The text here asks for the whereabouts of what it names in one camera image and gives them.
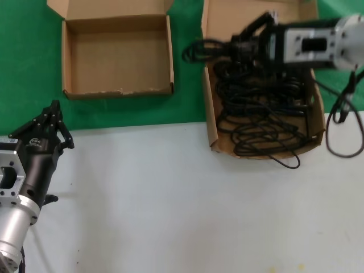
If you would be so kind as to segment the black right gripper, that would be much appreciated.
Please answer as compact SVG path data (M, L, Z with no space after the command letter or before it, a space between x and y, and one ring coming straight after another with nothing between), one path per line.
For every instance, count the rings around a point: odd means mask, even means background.
M334 68L338 18L277 24L278 13L266 11L230 40L230 59L268 68ZM261 27L270 35L253 36Z

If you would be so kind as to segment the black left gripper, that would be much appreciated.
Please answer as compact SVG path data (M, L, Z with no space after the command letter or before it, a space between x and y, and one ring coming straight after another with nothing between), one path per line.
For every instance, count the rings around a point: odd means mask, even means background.
M57 133L62 135L63 142ZM21 140L25 146L26 178L20 194L43 205L61 155L60 149L75 147L73 137L63 121L60 101L53 100L38 116L11 132L8 137Z

